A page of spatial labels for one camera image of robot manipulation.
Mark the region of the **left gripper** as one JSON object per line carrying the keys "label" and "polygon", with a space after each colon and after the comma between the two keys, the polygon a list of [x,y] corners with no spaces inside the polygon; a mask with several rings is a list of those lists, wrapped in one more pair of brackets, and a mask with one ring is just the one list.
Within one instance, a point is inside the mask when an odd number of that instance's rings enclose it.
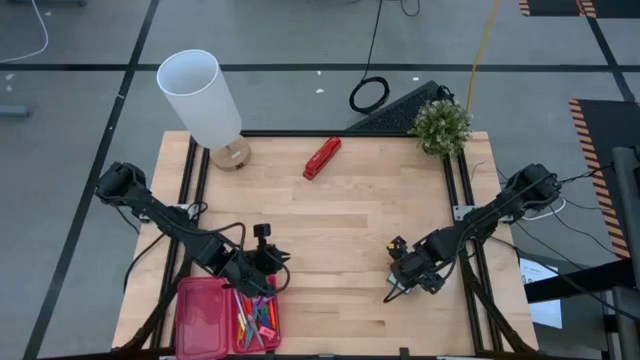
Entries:
{"label": "left gripper", "polygon": [[253,227],[253,232],[258,239],[256,249],[245,251],[240,247],[234,251],[220,270],[219,276],[246,297],[273,296],[277,290],[269,282],[269,277],[280,270],[280,264],[284,265],[291,254],[267,242],[271,235],[269,224],[257,224]]}

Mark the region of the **purple teal handled scissors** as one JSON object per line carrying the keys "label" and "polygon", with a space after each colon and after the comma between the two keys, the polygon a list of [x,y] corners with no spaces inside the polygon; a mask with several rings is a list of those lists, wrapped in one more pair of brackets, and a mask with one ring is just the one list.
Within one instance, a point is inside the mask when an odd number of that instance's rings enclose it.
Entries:
{"label": "purple teal handled scissors", "polygon": [[261,326],[271,329],[268,301],[263,298],[247,298],[245,301],[246,315],[248,320],[249,334],[245,339],[245,347],[249,348],[252,342],[255,342],[261,349],[265,349],[269,340],[267,337],[259,333]]}

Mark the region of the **yellow pencil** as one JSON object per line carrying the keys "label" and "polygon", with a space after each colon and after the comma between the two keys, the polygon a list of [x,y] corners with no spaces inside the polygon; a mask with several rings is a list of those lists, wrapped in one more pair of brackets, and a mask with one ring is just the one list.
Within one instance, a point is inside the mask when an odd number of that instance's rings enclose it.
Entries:
{"label": "yellow pencil", "polygon": [[240,345],[242,342],[242,339],[246,333],[246,325],[247,325],[247,320],[246,320],[246,315],[244,312],[244,304],[241,300],[241,297],[239,295],[239,293],[237,291],[234,291],[234,298],[236,301],[236,307],[238,310],[238,323],[239,323],[239,328],[237,331],[237,336],[236,336],[236,344]]}

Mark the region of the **pink bowl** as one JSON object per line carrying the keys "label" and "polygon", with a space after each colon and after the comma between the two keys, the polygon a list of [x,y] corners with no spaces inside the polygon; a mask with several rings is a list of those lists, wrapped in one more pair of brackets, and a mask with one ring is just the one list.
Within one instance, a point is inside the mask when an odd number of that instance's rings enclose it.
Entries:
{"label": "pink bowl", "polygon": [[175,350],[178,360],[220,360],[227,355],[245,355],[274,351],[281,343],[281,331],[278,318],[278,301],[274,298],[277,318],[276,336],[261,349],[255,342],[245,347],[249,334],[247,320],[246,333],[240,345],[236,344],[239,328],[238,310],[234,298],[237,291],[244,304],[249,298],[236,289],[228,287],[226,281],[212,277],[189,277],[178,286],[177,309],[175,316]]}

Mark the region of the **red stapler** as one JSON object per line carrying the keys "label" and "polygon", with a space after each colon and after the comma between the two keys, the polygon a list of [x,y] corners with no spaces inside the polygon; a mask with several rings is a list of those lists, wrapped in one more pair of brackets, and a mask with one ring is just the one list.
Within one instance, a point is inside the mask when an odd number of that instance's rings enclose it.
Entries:
{"label": "red stapler", "polygon": [[342,142],[339,137],[330,137],[322,147],[307,161],[303,177],[307,180],[313,180],[326,164],[334,157],[341,148]]}

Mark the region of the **white paper sheet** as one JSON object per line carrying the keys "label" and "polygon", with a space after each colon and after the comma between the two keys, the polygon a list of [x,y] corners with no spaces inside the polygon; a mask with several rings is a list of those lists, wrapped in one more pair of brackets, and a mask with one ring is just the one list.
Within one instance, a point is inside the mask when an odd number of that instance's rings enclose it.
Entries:
{"label": "white paper sheet", "polygon": [[[541,264],[521,258],[519,261],[521,280],[524,285],[556,277],[557,269],[547,269]],[[544,325],[556,329],[563,327],[561,301],[550,300],[546,302],[530,303],[529,309],[532,321],[535,324]]]}

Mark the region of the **potted green plant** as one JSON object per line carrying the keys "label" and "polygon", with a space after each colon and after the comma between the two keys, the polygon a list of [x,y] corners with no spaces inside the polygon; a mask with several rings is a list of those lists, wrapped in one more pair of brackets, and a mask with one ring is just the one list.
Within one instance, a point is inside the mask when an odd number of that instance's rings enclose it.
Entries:
{"label": "potted green plant", "polygon": [[408,134],[428,155],[456,155],[471,138],[472,119],[458,102],[433,101],[419,108]]}

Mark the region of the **white shade wooden base lamp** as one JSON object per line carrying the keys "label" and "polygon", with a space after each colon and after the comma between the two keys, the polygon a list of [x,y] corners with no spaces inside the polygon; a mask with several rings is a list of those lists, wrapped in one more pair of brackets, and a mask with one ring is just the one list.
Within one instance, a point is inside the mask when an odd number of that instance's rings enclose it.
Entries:
{"label": "white shade wooden base lamp", "polygon": [[242,119],[217,59],[200,49],[168,57],[156,81],[195,142],[223,171],[246,166],[251,158],[241,135]]}

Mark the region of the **black keyboard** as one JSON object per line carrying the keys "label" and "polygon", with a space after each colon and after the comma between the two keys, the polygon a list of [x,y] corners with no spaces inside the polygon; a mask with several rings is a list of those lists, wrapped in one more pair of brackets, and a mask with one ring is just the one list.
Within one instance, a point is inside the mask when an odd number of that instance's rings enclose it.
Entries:
{"label": "black keyboard", "polygon": [[429,81],[396,101],[376,110],[365,119],[346,129],[347,133],[401,134],[406,135],[413,127],[419,110],[434,102],[455,100],[454,94],[444,85]]}

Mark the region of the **hazard striped floor mat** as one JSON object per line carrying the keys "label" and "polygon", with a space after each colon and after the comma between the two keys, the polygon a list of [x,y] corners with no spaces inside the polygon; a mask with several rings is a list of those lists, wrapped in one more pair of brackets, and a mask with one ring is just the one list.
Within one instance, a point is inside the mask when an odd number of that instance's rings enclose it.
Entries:
{"label": "hazard striped floor mat", "polygon": [[613,252],[630,258],[621,191],[615,171],[606,166],[613,165],[614,148],[640,145],[640,103],[570,99],[568,105],[586,165],[598,169],[591,181]]}
{"label": "hazard striped floor mat", "polygon": [[518,0],[524,16],[640,19],[640,0]]}

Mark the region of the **black aluminium table frame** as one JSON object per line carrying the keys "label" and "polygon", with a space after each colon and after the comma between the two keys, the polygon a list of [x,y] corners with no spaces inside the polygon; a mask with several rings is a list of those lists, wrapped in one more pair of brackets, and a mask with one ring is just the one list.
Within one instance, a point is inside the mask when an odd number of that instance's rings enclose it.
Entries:
{"label": "black aluminium table frame", "polygon": [[[270,242],[292,254],[292,275],[279,295],[278,354],[472,355],[464,284],[459,268],[436,295],[418,289],[389,304],[382,299],[396,235],[411,243],[452,223],[441,160],[419,152],[415,140],[389,135],[351,137],[313,181],[305,163],[329,131],[245,131],[250,163],[223,172],[211,167],[204,189],[209,208],[200,227],[270,223]],[[124,345],[156,305],[168,244],[146,255],[132,273],[112,347]],[[487,242],[493,296],[511,326],[538,348],[515,252]]]}

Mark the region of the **grey metal post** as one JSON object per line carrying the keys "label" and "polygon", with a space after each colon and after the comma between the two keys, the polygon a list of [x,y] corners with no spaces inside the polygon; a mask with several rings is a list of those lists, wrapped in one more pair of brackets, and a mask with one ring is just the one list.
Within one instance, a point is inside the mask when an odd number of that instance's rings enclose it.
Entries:
{"label": "grey metal post", "polygon": [[640,146],[615,147],[612,159],[632,270],[631,287],[615,290],[614,299],[636,317],[618,316],[619,340],[623,360],[640,360]]}

